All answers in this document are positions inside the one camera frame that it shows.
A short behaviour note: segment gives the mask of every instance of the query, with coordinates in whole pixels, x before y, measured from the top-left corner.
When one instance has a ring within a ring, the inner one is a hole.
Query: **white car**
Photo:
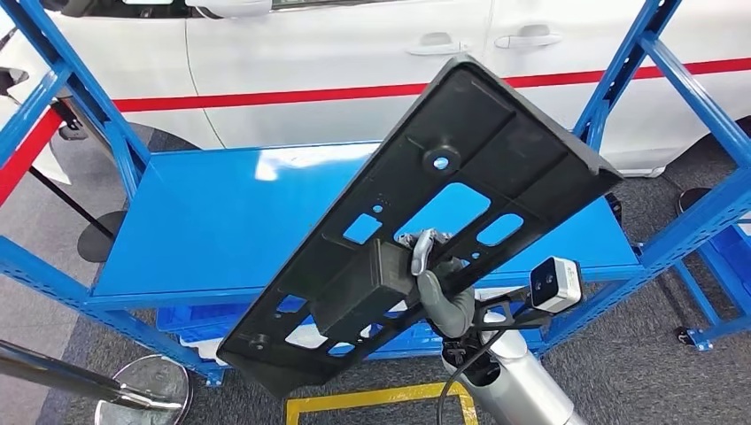
[[[201,149],[382,139],[459,52],[572,128],[644,3],[127,1],[43,4],[127,120]],[[685,0],[662,36],[736,120],[751,115],[749,22],[748,0]],[[643,67],[601,152],[626,175],[656,176],[708,130]],[[48,69],[20,32],[0,68],[19,101]],[[49,150],[35,164],[66,180]]]

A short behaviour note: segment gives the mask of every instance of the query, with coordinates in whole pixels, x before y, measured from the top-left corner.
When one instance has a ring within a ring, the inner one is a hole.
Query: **gray glove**
[[[475,288],[469,287],[449,301],[436,275],[426,270],[417,276],[420,302],[428,317],[444,335],[458,338],[472,325],[475,316]]]

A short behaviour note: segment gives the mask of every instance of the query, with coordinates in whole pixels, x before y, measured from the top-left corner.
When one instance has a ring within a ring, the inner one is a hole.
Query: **floor tape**
[[[352,407],[366,407],[400,403],[403,401],[420,400],[423,398],[437,398],[444,388],[443,382],[410,385],[407,387],[389,388],[387,390],[373,390],[337,394],[334,396],[291,398],[287,400],[287,425],[298,425],[301,413],[321,412],[326,410],[347,409]],[[459,383],[454,383],[448,391],[449,396],[459,396],[461,414],[466,425],[477,425],[475,403],[467,390]]]

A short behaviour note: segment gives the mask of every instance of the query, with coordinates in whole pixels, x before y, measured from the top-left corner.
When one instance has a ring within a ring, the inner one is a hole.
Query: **round hole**
[[[448,167],[448,158],[446,157],[438,157],[433,160],[433,166],[437,170],[445,170]]]

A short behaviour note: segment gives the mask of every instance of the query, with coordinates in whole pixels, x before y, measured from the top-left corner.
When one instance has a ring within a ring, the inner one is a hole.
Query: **camera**
[[[551,257],[530,274],[532,306],[560,313],[582,299],[582,272],[576,261]]]

